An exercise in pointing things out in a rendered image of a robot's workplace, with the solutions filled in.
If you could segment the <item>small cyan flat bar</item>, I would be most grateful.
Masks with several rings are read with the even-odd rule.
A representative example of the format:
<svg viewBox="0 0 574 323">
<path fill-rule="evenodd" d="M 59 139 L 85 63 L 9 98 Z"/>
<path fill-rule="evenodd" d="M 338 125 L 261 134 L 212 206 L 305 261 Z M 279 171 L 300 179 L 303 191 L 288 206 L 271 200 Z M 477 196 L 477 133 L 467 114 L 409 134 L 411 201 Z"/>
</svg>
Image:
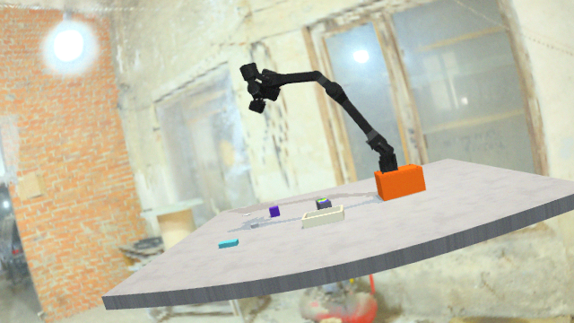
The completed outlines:
<svg viewBox="0 0 574 323">
<path fill-rule="evenodd" d="M 233 246 L 237 246 L 239 244 L 239 239 L 235 239 L 235 240 L 225 240 L 225 241 L 221 241 L 219 243 L 219 248 L 229 248 L 229 247 L 233 247 Z"/>
</svg>

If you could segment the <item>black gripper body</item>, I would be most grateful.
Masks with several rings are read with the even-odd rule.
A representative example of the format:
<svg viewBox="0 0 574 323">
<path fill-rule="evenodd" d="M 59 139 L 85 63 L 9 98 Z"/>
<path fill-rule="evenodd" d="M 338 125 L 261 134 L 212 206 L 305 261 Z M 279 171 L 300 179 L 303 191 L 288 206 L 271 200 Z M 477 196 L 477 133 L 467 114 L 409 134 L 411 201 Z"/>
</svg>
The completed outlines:
<svg viewBox="0 0 574 323">
<path fill-rule="evenodd" d="M 261 74 L 265 74 L 265 73 L 276 73 L 276 72 L 275 72 L 275 71 L 268 70 L 268 69 L 263 69 L 263 71 L 262 71 Z M 253 101 L 253 100 L 252 100 L 252 101 L 250 102 L 249 107 L 248 107 L 250 110 L 255 111 L 255 112 L 258 113 L 258 114 L 262 114 L 262 113 L 263 113 L 264 108 L 265 108 L 265 105 L 262 103 L 262 101 L 263 101 L 263 98 L 262 98 L 262 97 L 264 97 L 264 95 L 265 95 L 265 93 L 266 93 L 266 89 L 267 89 L 267 87 L 265 87 L 265 91 L 264 91 L 264 93 L 262 94 L 263 96 L 259 97 L 259 98 L 257 99 L 257 101 Z M 262 99 L 262 100 L 261 100 L 261 99 Z M 260 101 L 261 101 L 261 102 L 260 102 Z"/>
</svg>

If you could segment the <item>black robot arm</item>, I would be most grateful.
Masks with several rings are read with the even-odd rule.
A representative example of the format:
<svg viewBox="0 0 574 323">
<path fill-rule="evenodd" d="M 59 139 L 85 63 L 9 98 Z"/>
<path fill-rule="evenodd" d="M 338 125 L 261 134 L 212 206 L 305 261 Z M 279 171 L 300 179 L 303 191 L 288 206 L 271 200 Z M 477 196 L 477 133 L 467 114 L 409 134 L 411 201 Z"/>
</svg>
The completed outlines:
<svg viewBox="0 0 574 323">
<path fill-rule="evenodd" d="M 371 150 L 380 154 L 378 166 L 381 173 L 399 170 L 397 167 L 396 154 L 394 148 L 387 144 L 384 136 L 378 133 L 370 123 L 360 114 L 354 105 L 348 99 L 343 88 L 336 82 L 330 82 L 321 72 L 300 72 L 292 74 L 265 73 L 261 74 L 257 70 L 256 63 L 243 65 L 239 68 L 243 78 L 247 81 L 248 93 L 253 99 L 261 96 L 266 89 L 263 99 L 276 101 L 281 89 L 279 87 L 288 83 L 317 82 L 326 89 L 326 94 L 340 104 L 345 111 L 351 116 L 356 124 L 367 136 L 367 144 Z M 261 83 L 255 81 L 258 79 Z"/>
</svg>

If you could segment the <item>purple cube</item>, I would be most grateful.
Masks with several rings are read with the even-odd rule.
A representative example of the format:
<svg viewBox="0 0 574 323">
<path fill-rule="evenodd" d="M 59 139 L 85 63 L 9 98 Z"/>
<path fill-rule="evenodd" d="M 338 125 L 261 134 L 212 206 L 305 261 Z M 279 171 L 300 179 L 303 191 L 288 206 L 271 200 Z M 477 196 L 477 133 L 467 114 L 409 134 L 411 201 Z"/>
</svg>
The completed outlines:
<svg viewBox="0 0 574 323">
<path fill-rule="evenodd" d="M 279 211 L 278 206 L 269 207 L 269 212 L 270 212 L 271 217 L 275 217 L 275 216 L 279 216 L 279 215 L 280 215 L 280 211 Z"/>
</svg>

